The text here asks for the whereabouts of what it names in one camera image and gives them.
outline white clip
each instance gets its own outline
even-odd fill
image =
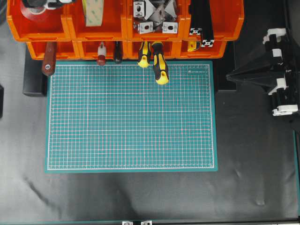
[[[276,35],[277,42],[281,41],[281,37],[286,35],[286,29],[285,28],[275,28],[275,29],[268,29],[267,35],[263,37],[263,44],[265,44],[267,41],[270,41],[270,35]]]
[[[277,82],[277,86],[274,89],[272,89],[268,93],[268,95],[272,95],[273,93],[277,92],[277,89],[279,89],[279,88],[283,88],[284,90],[287,88],[285,78],[277,78],[276,82]]]

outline metal bracket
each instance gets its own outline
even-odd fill
[[[209,47],[211,48],[214,44],[215,40],[203,40],[202,41],[202,44],[201,44],[201,47]]]
[[[140,34],[148,34],[153,32],[153,22],[140,22],[137,24],[137,30]]]
[[[134,1],[133,2],[133,17],[145,16],[145,2]]]
[[[145,10],[144,19],[148,20],[149,17],[155,12],[156,8],[149,0],[145,0],[145,4],[146,4],[146,10]]]
[[[163,22],[163,33],[164,34],[177,34],[178,23],[177,22]]]
[[[142,221],[141,225],[152,225],[152,220]]]
[[[122,225],[133,225],[132,221],[122,221]]]
[[[170,14],[173,18],[177,18],[176,15],[176,2],[174,0],[169,0],[166,7],[165,12]]]
[[[201,35],[201,28],[191,28],[191,30],[189,31],[190,35]]]

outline black plastic part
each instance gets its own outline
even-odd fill
[[[0,119],[3,115],[4,88],[0,85]]]
[[[33,60],[28,49],[25,54],[23,94],[26,96],[46,96],[47,77],[42,73],[41,60]]]
[[[123,61],[122,42],[116,41],[113,52],[113,60],[116,64],[120,64]]]
[[[235,69],[234,43],[228,42],[224,56],[213,61],[216,91],[236,91],[237,85],[226,79],[226,74]]]
[[[191,14],[191,28],[202,29],[202,40],[214,40],[210,1],[192,0],[189,13]]]

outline green cutting mat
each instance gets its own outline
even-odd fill
[[[216,171],[212,63],[57,62],[49,78],[46,172]]]

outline black tabletop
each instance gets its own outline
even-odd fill
[[[263,53],[268,28],[284,26],[280,0],[246,0],[245,9],[238,65]],[[24,56],[2,24],[0,223],[298,217],[293,132],[271,116],[261,88],[216,94],[218,172],[46,174],[46,98],[22,94]]]

